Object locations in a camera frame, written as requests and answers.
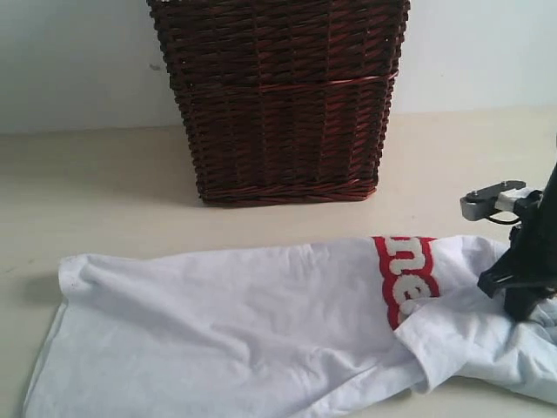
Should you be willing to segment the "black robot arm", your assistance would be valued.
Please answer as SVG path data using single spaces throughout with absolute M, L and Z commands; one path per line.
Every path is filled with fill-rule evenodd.
M 510 247 L 480 275 L 478 287 L 490 298 L 503 293 L 505 312 L 522 322 L 556 295 L 556 172 L 543 191 L 517 199 L 513 213 L 520 223 Z

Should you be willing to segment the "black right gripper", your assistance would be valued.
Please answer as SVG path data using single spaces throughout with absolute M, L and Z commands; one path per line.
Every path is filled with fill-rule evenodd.
M 505 291 L 504 310 L 514 321 L 523 322 L 539 303 L 556 297 L 556 219 L 517 218 L 509 239 L 516 258 L 504 253 L 480 274 L 477 286 L 493 298 L 518 269 L 518 281 L 526 285 Z

